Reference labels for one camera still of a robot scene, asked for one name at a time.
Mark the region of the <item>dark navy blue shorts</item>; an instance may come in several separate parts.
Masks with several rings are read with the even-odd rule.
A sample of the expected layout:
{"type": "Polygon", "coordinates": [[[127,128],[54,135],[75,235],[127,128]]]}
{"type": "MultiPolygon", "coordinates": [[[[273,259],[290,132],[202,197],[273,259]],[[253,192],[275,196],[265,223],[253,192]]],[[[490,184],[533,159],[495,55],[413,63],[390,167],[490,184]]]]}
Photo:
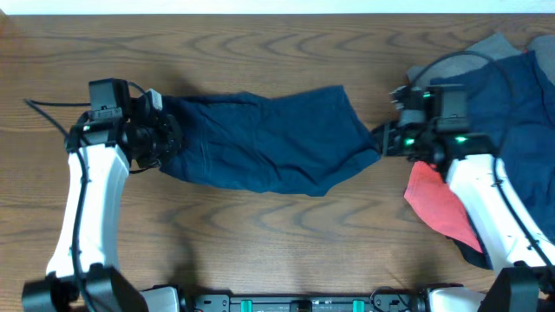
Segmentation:
{"type": "Polygon", "coordinates": [[[166,96],[163,104],[184,147],[161,171],[185,182],[322,197],[381,158],[341,86],[274,99],[166,96]]]}

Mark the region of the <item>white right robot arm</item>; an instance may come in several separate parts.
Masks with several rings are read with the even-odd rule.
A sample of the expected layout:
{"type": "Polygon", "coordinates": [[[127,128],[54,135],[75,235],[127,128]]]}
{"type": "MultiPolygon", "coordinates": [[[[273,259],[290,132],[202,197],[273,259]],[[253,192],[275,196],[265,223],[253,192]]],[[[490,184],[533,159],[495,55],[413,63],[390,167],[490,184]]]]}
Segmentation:
{"type": "Polygon", "coordinates": [[[468,126],[439,121],[401,126],[395,121],[373,132],[384,156],[406,156],[430,164],[463,204],[496,274],[486,293],[463,286],[428,288],[415,307],[423,311],[551,311],[554,245],[534,222],[507,177],[498,149],[468,126]]]}

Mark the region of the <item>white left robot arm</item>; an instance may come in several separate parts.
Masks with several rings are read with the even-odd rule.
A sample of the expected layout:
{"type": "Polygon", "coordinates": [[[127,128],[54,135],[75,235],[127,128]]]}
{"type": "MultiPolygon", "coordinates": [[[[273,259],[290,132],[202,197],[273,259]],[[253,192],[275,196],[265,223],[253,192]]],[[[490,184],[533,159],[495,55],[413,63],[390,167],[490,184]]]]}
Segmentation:
{"type": "Polygon", "coordinates": [[[137,290],[119,271],[118,223],[129,160],[124,117],[83,115],[67,136],[70,187],[62,231],[45,277],[23,286],[26,311],[179,311],[174,286],[137,290]]]}

